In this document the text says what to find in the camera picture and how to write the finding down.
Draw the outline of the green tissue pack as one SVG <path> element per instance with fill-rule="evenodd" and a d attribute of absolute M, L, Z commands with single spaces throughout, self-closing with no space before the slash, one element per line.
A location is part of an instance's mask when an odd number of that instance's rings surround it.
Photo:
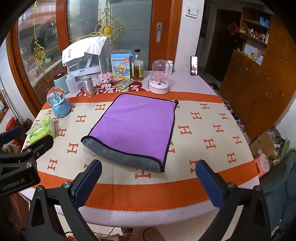
<path fill-rule="evenodd" d="M 28 142 L 30 144 L 38 141 L 46 135 L 50 135 L 52 138 L 56 137 L 55 133 L 55 123 L 50 116 L 39 121 L 37 124 L 31 126 L 27 131 L 26 135 L 29 137 Z"/>

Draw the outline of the white wall switch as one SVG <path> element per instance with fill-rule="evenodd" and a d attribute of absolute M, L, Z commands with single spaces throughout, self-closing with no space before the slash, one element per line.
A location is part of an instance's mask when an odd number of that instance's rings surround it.
<path fill-rule="evenodd" d="M 198 9 L 191 6 L 186 6 L 185 16 L 197 19 Z"/>

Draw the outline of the wooden shelf cabinet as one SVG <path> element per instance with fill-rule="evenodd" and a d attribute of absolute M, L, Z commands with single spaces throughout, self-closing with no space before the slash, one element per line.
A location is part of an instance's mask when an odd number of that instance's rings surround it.
<path fill-rule="evenodd" d="M 295 42 L 279 18 L 244 7 L 219 93 L 255 140 L 275 126 L 295 93 Z"/>

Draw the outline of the purple and grey towel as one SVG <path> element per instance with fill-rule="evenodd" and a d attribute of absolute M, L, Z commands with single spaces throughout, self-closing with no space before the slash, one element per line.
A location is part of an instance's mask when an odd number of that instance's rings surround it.
<path fill-rule="evenodd" d="M 81 143 L 119 165 L 162 173 L 178 104 L 177 100 L 121 94 Z"/>

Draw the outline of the teal cylindrical container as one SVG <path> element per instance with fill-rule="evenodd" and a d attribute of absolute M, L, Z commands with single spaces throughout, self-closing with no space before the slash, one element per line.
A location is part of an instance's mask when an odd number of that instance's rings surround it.
<path fill-rule="evenodd" d="M 69 93 L 69 89 L 66 84 L 66 72 L 62 71 L 59 72 L 54 76 L 54 84 L 56 87 L 60 87 L 65 94 Z"/>

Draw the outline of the brown liquid glass bottle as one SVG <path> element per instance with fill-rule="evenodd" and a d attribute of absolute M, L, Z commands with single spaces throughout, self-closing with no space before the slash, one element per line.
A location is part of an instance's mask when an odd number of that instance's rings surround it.
<path fill-rule="evenodd" d="M 132 79 L 142 80 L 144 77 L 144 59 L 140 54 L 140 49 L 134 50 L 131 67 Z"/>

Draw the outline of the pink glass dome ornament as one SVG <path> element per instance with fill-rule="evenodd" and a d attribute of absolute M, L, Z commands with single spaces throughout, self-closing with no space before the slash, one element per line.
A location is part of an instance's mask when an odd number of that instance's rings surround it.
<path fill-rule="evenodd" d="M 152 76 L 148 81 L 148 88 L 155 94 L 166 94 L 169 92 L 168 76 L 170 65 L 166 60 L 156 60 L 152 64 Z"/>

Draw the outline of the silver metal can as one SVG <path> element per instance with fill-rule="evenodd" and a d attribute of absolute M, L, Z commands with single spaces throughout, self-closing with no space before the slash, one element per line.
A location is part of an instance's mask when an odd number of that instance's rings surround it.
<path fill-rule="evenodd" d="M 95 95 L 95 90 L 94 90 L 94 85 L 92 78 L 90 76 L 84 76 L 82 78 L 83 80 L 83 85 L 84 85 L 84 90 L 86 93 L 87 97 L 93 97 Z"/>

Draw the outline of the cardboard box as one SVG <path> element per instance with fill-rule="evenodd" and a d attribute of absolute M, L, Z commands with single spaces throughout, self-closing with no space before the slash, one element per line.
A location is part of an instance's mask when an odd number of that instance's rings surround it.
<path fill-rule="evenodd" d="M 264 131 L 249 147 L 254 158 L 265 154 L 267 158 L 276 159 L 280 157 L 284 143 L 278 129 L 273 128 Z"/>

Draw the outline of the orange cream H-pattern tablecloth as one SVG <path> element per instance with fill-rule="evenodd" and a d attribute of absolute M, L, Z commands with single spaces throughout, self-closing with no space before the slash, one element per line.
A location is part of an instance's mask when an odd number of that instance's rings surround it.
<path fill-rule="evenodd" d="M 71 110 L 55 117 L 45 104 L 35 124 L 55 124 L 53 147 L 37 160 L 46 188 L 72 181 L 100 160 L 102 175 L 87 206 L 115 211 L 163 211 L 201 203 L 196 177 L 204 160 L 227 182 L 259 183 L 248 144 L 216 95 L 171 92 L 109 93 L 70 98 Z"/>

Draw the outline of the pink block toy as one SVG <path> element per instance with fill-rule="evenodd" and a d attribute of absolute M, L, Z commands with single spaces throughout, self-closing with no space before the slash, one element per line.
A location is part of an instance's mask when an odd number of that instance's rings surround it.
<path fill-rule="evenodd" d="M 113 74 L 111 72 L 100 73 L 98 76 L 100 85 L 109 85 L 113 82 Z"/>

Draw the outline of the pink cylindrical container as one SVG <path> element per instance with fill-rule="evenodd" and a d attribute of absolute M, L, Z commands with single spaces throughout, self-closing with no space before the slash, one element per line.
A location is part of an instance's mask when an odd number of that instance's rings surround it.
<path fill-rule="evenodd" d="M 270 164 L 267 156 L 262 153 L 258 155 L 255 159 L 255 167 L 257 169 L 258 177 L 261 178 L 265 174 L 267 174 L 270 170 Z"/>

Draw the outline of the white pill bottle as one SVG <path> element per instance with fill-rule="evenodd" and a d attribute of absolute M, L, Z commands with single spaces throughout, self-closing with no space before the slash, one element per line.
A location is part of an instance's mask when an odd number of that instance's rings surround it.
<path fill-rule="evenodd" d="M 170 70 L 169 75 L 172 75 L 172 73 L 173 73 L 173 68 L 174 68 L 174 62 L 173 62 L 172 60 L 168 60 L 168 63 L 169 63 L 169 65 L 170 65 L 170 68 L 169 68 L 169 70 Z"/>

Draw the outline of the pill blister pack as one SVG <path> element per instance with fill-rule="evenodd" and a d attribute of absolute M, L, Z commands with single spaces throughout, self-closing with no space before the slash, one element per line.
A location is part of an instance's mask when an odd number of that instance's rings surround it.
<path fill-rule="evenodd" d="M 129 87 L 133 83 L 134 83 L 134 80 L 132 79 L 124 79 L 118 82 L 114 87 L 124 90 L 125 88 Z"/>

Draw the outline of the blue snow globe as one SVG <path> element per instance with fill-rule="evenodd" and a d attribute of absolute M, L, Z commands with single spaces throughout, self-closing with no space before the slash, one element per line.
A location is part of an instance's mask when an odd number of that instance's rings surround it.
<path fill-rule="evenodd" d="M 52 107 L 55 117 L 63 118 L 70 112 L 71 104 L 60 87 L 55 86 L 48 91 L 47 102 Z"/>

